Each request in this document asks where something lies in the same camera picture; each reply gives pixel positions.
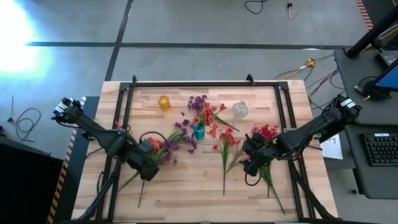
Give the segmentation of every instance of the teal vase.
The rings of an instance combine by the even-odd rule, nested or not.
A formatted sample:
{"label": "teal vase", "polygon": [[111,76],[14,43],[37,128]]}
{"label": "teal vase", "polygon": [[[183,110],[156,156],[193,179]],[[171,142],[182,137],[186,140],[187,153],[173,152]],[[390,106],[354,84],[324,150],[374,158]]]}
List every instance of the teal vase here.
{"label": "teal vase", "polygon": [[204,125],[200,125],[200,124],[196,124],[194,129],[193,129],[194,133],[195,133],[195,138],[200,141],[200,140],[204,140],[205,138],[205,126]]}

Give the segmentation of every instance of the gray floor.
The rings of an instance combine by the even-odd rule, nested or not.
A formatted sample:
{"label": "gray floor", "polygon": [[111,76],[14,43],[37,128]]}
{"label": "gray floor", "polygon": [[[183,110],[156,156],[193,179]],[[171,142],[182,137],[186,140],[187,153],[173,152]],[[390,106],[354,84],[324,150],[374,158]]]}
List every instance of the gray floor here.
{"label": "gray floor", "polygon": [[[14,95],[15,119],[30,107],[42,112],[42,119],[29,136],[35,142],[26,144],[64,158],[71,130],[50,120],[52,111],[64,96],[99,95],[113,48],[18,44],[23,40],[114,42],[127,0],[16,2],[15,5],[0,3],[0,15],[8,12],[9,16],[6,19],[0,16],[2,22],[18,21],[17,26],[5,26],[0,37],[0,125],[11,139],[17,139],[15,126],[6,122]],[[297,0],[295,10],[301,2]],[[135,0],[123,42],[352,45],[366,31],[355,0],[307,0],[301,14],[292,21],[287,19],[286,1],[281,0],[264,3],[263,12],[257,16],[244,8],[243,0]],[[242,80],[248,73],[265,80],[297,69],[310,57],[332,53],[331,50],[122,48],[112,80],[130,80],[132,75],[139,80]],[[336,69],[333,59],[317,62],[306,84]],[[296,78],[304,78],[308,72],[306,68]],[[338,75],[333,81],[342,86]],[[340,92],[326,83],[312,99],[322,105]],[[314,116],[319,113],[320,110],[313,110]],[[378,223],[393,223],[398,219],[394,212],[398,201],[369,200],[349,194],[356,188],[350,170],[329,170],[328,174],[342,218]]]}

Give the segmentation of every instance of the bright light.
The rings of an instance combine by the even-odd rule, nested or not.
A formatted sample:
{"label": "bright light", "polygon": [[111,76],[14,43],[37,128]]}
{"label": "bright light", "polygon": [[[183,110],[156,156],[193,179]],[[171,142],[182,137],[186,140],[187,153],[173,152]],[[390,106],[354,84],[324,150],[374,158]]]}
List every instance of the bright light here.
{"label": "bright light", "polygon": [[0,75],[33,68],[37,48],[25,46],[33,35],[23,9],[12,0],[0,0],[0,27]]}

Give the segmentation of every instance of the butcher block tabletop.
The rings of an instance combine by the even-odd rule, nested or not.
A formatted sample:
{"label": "butcher block tabletop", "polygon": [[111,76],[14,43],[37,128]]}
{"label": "butcher block tabletop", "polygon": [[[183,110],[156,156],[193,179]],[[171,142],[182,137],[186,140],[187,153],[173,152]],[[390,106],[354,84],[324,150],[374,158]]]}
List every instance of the butcher block tabletop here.
{"label": "butcher block tabletop", "polygon": [[[120,82],[105,82],[99,99],[95,121],[104,128],[111,128]],[[297,126],[300,127],[312,119],[310,105],[304,82],[289,81]],[[171,108],[163,111],[157,100],[160,95],[170,99]],[[244,135],[251,136],[253,127],[265,124],[276,125],[280,129],[279,111],[275,98],[274,87],[268,86],[210,86],[210,87],[135,87],[128,124],[130,134],[139,139],[147,131],[157,131],[168,137],[174,123],[183,119],[193,119],[194,112],[187,108],[190,96],[207,95],[211,105],[219,107],[224,103],[227,107],[219,117],[240,132],[234,136],[244,140]],[[285,96],[281,91],[287,124],[290,124]],[[123,122],[127,93],[124,94],[121,120]],[[239,101],[245,101],[249,114],[241,119],[233,118],[232,107]],[[227,126],[219,123],[218,133]],[[272,193],[267,196],[267,185],[260,181],[256,186],[245,184],[243,165],[238,164],[226,176],[226,190],[223,195],[223,166],[219,152],[212,146],[216,140],[206,135],[205,140],[198,142],[198,149],[190,154],[187,149],[173,152],[173,159],[178,160],[159,166],[160,171],[146,182],[142,192],[141,206],[138,201],[142,180],[134,179],[119,191],[114,211],[114,222],[276,222],[297,221],[297,213],[293,198],[292,184],[286,161],[273,160],[271,164],[272,180],[285,214],[280,209]],[[319,146],[317,141],[311,145]],[[91,142],[88,153],[99,148],[97,142]],[[337,217],[335,202],[326,173],[322,152],[318,149],[304,150],[305,165],[312,192],[334,216]],[[78,195],[73,210],[73,218],[79,217],[96,197],[98,176],[104,169],[106,153],[104,150],[92,154],[85,161],[80,180]],[[136,173],[128,164],[121,169],[119,187]],[[248,178],[255,182],[257,177]],[[304,214],[308,217],[305,197],[300,189]],[[104,216],[108,212],[110,190],[104,204]]]}

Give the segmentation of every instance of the black keyboard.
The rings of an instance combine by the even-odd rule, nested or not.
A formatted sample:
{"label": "black keyboard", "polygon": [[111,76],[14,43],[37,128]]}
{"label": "black keyboard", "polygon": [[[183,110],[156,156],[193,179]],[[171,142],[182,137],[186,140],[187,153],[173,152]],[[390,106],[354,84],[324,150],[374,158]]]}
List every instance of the black keyboard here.
{"label": "black keyboard", "polygon": [[398,134],[361,134],[370,166],[398,166]]}

